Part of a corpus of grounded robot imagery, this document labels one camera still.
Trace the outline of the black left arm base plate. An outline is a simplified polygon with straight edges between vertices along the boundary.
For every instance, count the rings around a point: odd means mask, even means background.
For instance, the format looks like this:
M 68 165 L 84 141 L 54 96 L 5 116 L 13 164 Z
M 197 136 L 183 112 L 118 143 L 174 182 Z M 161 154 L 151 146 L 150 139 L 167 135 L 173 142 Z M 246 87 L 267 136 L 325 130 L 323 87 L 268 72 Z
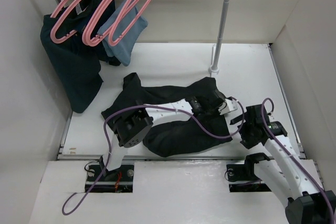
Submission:
M 89 190 L 98 178 L 101 167 L 97 162 L 89 162 L 84 167 L 87 173 L 85 192 L 90 193 L 132 193 L 134 179 L 134 163 L 122 164 L 119 168 L 102 175 L 92 190 Z

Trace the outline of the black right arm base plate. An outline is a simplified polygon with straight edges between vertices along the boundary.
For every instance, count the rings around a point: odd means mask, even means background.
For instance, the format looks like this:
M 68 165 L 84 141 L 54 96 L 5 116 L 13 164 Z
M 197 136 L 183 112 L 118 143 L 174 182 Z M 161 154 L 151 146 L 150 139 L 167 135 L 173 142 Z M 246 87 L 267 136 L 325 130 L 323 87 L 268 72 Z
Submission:
M 227 164 L 225 179 L 228 181 L 230 193 L 271 192 L 270 188 L 245 164 Z

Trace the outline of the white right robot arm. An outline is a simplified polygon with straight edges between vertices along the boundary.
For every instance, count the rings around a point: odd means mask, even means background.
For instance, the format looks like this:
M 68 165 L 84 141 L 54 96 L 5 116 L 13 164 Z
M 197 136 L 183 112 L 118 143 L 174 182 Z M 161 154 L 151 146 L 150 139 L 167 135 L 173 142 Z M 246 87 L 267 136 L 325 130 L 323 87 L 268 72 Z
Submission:
M 262 144 L 269 152 L 246 156 L 242 164 L 227 165 L 227 179 L 238 187 L 262 181 L 278 198 L 289 223 L 334 223 L 335 194 L 325 191 L 307 172 L 288 133 L 278 121 L 270 121 L 264 105 L 253 105 L 230 121 L 242 122 L 241 143 L 247 149 Z

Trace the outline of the black trousers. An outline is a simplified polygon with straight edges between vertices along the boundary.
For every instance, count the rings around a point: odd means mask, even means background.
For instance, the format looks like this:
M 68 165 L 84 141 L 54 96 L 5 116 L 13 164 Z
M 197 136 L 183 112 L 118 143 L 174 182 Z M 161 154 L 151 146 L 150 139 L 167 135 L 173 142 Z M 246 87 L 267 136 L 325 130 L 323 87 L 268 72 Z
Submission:
M 114 112 L 135 106 L 137 101 L 150 105 L 177 102 L 181 99 L 208 95 L 218 90 L 216 80 L 205 77 L 187 87 L 144 87 L 136 73 L 123 79 L 123 90 L 111 107 L 102 111 L 106 119 Z M 197 120 L 174 121 L 153 126 L 143 140 L 144 146 L 160 157 L 198 153 L 232 141 L 226 119 L 220 114 L 196 115 Z

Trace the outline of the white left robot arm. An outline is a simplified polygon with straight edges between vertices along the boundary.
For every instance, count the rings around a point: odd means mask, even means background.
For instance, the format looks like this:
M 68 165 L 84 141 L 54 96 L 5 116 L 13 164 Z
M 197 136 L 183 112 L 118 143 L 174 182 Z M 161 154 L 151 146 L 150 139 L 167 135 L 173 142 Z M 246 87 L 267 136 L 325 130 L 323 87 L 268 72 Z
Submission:
M 193 154 L 230 141 L 225 114 L 236 109 L 235 101 L 219 91 L 211 99 L 187 97 L 165 104 L 135 105 L 105 116 L 104 128 L 113 131 L 108 152 L 99 159 L 105 180 L 117 176 L 127 150 L 142 143 L 159 157 Z

